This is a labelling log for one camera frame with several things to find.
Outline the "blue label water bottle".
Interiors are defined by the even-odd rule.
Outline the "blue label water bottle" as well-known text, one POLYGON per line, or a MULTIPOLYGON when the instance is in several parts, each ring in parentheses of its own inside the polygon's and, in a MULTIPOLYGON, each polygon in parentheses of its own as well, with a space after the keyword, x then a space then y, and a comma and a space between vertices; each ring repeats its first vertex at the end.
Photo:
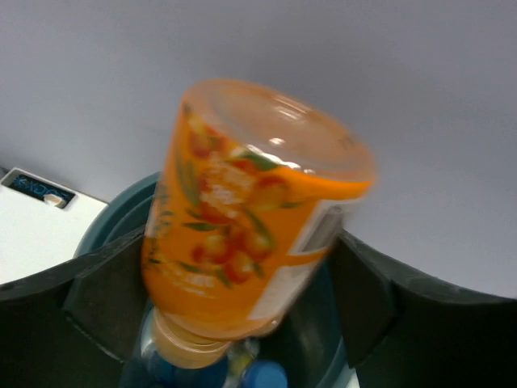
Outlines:
POLYGON ((227 352, 228 373, 223 387, 288 388, 284 367, 259 357, 255 338, 235 343, 227 352))

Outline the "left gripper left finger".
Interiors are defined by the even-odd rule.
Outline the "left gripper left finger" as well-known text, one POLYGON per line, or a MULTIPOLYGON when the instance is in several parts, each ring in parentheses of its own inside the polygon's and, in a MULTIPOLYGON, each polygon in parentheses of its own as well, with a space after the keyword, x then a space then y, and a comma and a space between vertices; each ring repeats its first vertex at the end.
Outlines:
POLYGON ((147 292, 142 230, 1 287, 3 387, 116 387, 147 292))

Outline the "orange juice bottle front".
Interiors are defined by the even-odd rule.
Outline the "orange juice bottle front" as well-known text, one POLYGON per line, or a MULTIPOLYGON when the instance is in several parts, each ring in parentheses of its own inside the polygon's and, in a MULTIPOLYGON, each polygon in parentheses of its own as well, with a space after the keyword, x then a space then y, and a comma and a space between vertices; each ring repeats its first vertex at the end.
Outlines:
POLYGON ((159 354, 203 368, 271 331, 374 178, 367 146, 329 114, 236 79, 190 86, 141 249, 159 354))

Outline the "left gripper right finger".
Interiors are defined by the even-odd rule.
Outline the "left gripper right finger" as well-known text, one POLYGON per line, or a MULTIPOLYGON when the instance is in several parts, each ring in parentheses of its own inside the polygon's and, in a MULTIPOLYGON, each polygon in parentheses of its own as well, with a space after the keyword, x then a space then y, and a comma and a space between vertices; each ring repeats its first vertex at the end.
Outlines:
POLYGON ((515 386, 515 299, 427 275, 345 232, 328 267, 362 387, 515 386))

